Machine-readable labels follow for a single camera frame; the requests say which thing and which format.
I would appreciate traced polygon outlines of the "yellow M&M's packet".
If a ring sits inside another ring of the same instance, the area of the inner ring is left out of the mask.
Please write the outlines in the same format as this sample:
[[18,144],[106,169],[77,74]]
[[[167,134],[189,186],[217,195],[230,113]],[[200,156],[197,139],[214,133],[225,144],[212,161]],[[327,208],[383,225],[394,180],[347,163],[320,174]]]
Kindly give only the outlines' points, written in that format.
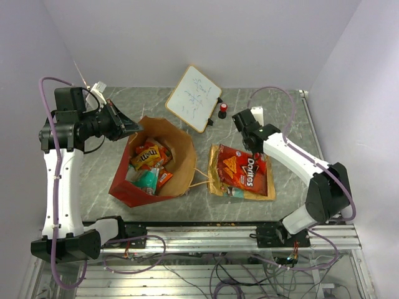
[[143,150],[140,154],[137,154],[136,157],[132,158],[131,164],[132,166],[138,170],[143,165],[151,163],[153,161],[157,161],[160,159],[160,152],[157,145],[150,146],[149,148]]

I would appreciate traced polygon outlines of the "red paper bag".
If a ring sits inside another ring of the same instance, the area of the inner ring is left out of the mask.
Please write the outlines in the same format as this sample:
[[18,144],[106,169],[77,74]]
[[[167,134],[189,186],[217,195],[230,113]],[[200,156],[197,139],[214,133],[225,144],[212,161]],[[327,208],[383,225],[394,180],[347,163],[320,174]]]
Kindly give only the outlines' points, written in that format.
[[129,137],[109,194],[129,207],[182,196],[194,183],[197,155],[191,135],[165,118],[144,116]]

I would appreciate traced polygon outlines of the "gold crispy snack bag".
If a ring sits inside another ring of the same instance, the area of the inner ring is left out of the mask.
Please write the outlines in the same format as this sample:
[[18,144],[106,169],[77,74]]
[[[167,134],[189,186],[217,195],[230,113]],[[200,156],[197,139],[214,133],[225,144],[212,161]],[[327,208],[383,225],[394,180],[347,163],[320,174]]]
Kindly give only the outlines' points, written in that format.
[[212,145],[209,150],[209,163],[208,163],[208,190],[211,194],[215,194],[218,196],[229,196],[229,197],[237,197],[243,198],[253,201],[273,201],[276,198],[276,190],[274,187],[274,180],[271,171],[271,160],[268,156],[266,157],[267,163],[267,196],[261,196],[259,194],[254,194],[249,191],[243,191],[236,187],[232,187],[225,183],[222,183],[219,179],[218,171],[217,171],[217,157],[218,157],[219,145]]

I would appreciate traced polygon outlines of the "red Doritos bag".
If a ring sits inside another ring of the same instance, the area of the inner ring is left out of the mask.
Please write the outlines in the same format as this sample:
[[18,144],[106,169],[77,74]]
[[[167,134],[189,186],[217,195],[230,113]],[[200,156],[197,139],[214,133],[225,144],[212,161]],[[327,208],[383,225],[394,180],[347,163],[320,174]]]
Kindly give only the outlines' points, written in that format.
[[267,163],[263,154],[250,153],[219,145],[217,171],[222,183],[267,196]]

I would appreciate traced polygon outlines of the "red KitKat packet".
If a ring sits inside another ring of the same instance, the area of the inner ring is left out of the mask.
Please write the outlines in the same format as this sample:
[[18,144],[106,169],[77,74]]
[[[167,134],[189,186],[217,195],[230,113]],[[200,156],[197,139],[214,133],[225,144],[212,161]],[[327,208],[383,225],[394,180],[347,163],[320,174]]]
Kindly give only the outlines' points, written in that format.
[[151,168],[161,168],[171,159],[171,152],[168,149],[161,149],[159,158],[155,158],[154,160],[143,164],[140,169],[151,170]]

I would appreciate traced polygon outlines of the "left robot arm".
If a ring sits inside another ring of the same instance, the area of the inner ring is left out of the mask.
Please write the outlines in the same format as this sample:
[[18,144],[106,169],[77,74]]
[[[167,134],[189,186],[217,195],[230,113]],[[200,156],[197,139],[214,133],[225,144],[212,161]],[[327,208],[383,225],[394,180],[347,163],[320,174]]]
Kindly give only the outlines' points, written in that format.
[[84,226],[80,216],[80,168],[85,142],[95,136],[118,141],[143,127],[125,116],[94,85],[64,87],[54,91],[56,109],[39,132],[47,168],[47,209],[42,237],[31,242],[31,254],[56,263],[95,260],[108,242],[121,247],[127,231],[120,216],[110,216]]

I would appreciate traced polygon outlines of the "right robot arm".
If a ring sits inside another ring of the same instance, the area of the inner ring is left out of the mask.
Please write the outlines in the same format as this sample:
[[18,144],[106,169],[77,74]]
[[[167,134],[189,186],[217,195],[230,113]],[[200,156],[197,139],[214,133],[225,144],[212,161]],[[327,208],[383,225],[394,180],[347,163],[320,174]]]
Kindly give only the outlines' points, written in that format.
[[305,203],[281,220],[276,242],[289,246],[297,233],[326,222],[353,204],[347,170],[341,163],[330,164],[310,155],[272,124],[262,126],[250,109],[232,116],[243,145],[253,154],[266,154],[282,163],[307,186]]

